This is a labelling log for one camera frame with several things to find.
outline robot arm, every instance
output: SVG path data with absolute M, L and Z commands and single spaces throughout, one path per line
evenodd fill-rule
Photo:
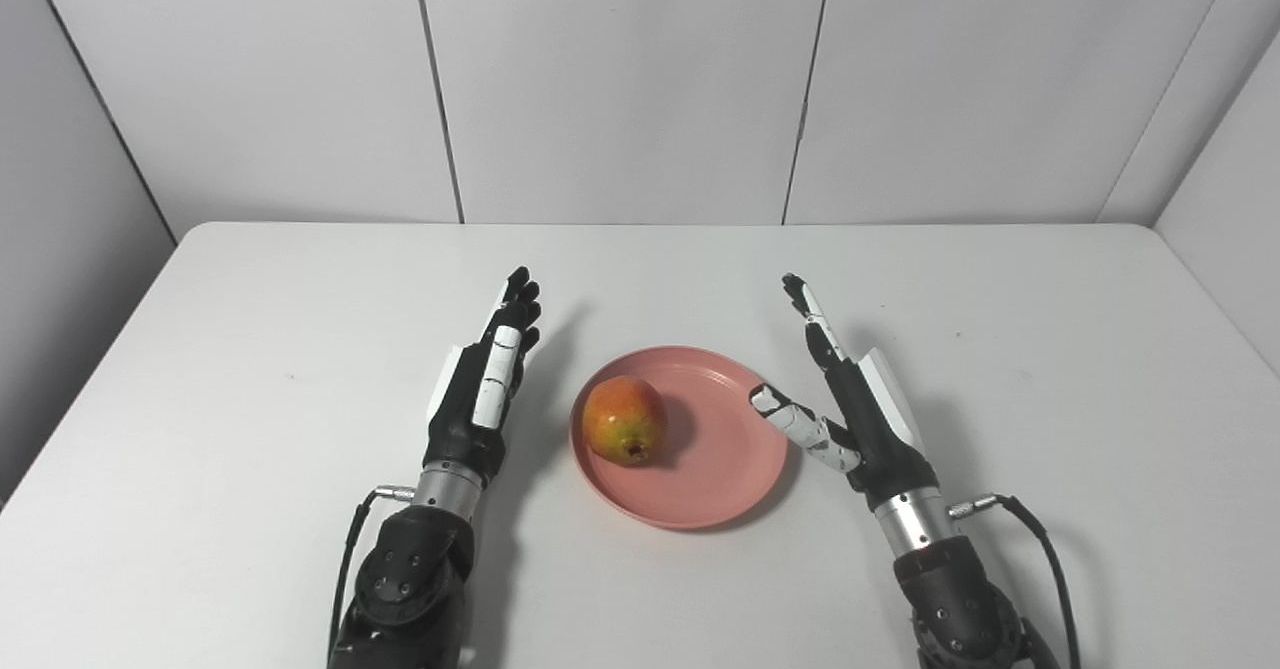
M 973 542 L 956 528 L 955 518 L 995 504 L 996 496 L 948 508 L 884 356 L 870 350 L 850 359 L 809 285 L 795 274 L 782 283 L 805 319 L 809 354 L 847 427 L 815 417 L 769 385 L 754 388 L 749 399 L 769 423 L 865 495 L 913 608 L 922 669 L 1005 669 L 1023 659 L 1037 669 L 1057 669 L 1036 628 L 1019 622 L 1009 599 L 987 581 Z
M 539 338 L 532 327 L 541 312 L 538 292 L 529 269 L 507 278 L 480 340 L 454 347 L 445 359 L 417 487 L 379 487 L 370 495 L 410 505 L 383 522 L 356 573 L 355 597 L 330 642 L 330 669 L 457 666 L 463 585 L 475 563 L 471 517 L 506 455 L 502 426 L 525 354 Z M 358 522 L 360 510 L 348 550 Z

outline white finger segment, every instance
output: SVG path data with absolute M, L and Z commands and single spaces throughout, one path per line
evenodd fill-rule
M 858 452 L 845 449 L 832 441 L 827 418 L 810 418 L 800 405 L 782 400 L 772 386 L 764 385 L 751 395 L 751 405 L 790 440 L 841 475 L 851 472 L 861 463 Z
M 822 313 L 822 306 L 818 304 L 817 297 L 813 295 L 813 290 L 809 285 L 800 287 L 801 294 L 804 294 L 805 304 L 809 304 L 809 312 L 805 313 L 805 324 L 818 324 L 823 335 L 827 336 L 827 344 L 831 345 L 832 353 L 836 354 L 837 362 L 845 361 L 845 349 L 841 349 L 840 340 L 836 338 L 836 333 L 831 331 L 831 324 L 827 324 L 827 317 Z
M 484 365 L 484 379 L 480 379 L 476 408 L 471 413 L 471 423 L 477 427 L 498 429 L 502 423 L 502 411 L 507 405 L 507 388 L 511 386 L 511 376 L 516 371 L 516 358 L 520 353 L 520 338 L 521 333 L 516 327 L 502 326 L 494 331 L 489 362 Z
M 906 404 L 906 397 L 902 397 L 902 389 L 897 386 L 897 379 L 893 377 L 883 350 L 868 350 L 867 356 L 859 359 L 858 367 L 863 370 L 863 377 L 867 379 L 867 385 L 876 397 L 876 404 L 884 414 L 888 429 L 892 429 L 904 444 L 914 446 L 916 452 L 924 452 L 924 443 L 919 439 L 920 432 L 915 429 L 915 417 Z

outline black cable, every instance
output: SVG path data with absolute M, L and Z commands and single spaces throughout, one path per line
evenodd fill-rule
M 378 492 L 369 492 L 365 501 L 356 507 L 356 514 L 351 518 L 351 528 L 347 530 L 347 549 L 342 551 L 342 565 L 338 568 L 338 588 L 333 592 L 333 617 L 329 619 L 329 651 L 325 656 L 325 665 L 333 655 L 333 647 L 338 643 L 338 624 L 342 622 L 342 592 L 347 588 L 347 571 L 351 568 L 351 555 L 356 553 L 356 541 L 360 540 L 360 530 L 365 527 L 365 518 L 369 509 L 378 499 Z
M 1019 501 L 1016 496 L 996 495 L 996 501 L 1009 510 L 1010 514 L 1018 517 L 1027 528 L 1036 533 L 1036 537 L 1041 540 L 1041 545 L 1044 547 L 1044 555 L 1048 556 L 1048 565 L 1053 571 L 1053 583 L 1057 585 L 1057 601 L 1062 605 L 1062 624 L 1066 627 L 1066 651 L 1068 660 L 1070 661 L 1071 669 L 1080 669 L 1080 646 L 1079 640 L 1075 637 L 1075 615 L 1071 613 L 1071 596 L 1066 591 L 1066 574 L 1062 573 L 1062 563 L 1057 559 L 1057 551 L 1053 550 L 1053 544 L 1048 541 L 1048 530 L 1044 524 L 1039 523 L 1039 519 L 1030 513 Z

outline tabletop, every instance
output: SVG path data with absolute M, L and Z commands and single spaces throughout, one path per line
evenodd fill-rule
M 1280 379 L 1143 228 L 220 223 L 0 513 L 0 666 L 321 666 L 351 510 L 415 484 L 448 347 L 517 264 L 543 342 L 476 518 L 471 668 L 915 666 L 884 539 L 818 460 L 672 532 L 567 449 L 582 382 L 645 345 L 718 350 L 836 417 L 783 272 L 851 354 L 887 354 L 950 500 L 1015 492 L 1048 527 L 1085 666 L 1270 656 Z M 964 531 L 1065 660 L 1038 542 L 996 513 Z

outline red-yellow pear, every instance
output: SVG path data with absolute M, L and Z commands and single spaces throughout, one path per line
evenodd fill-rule
M 604 459 L 628 467 L 662 450 L 667 408 L 658 390 L 636 377 L 612 377 L 591 388 L 582 408 L 582 437 Z

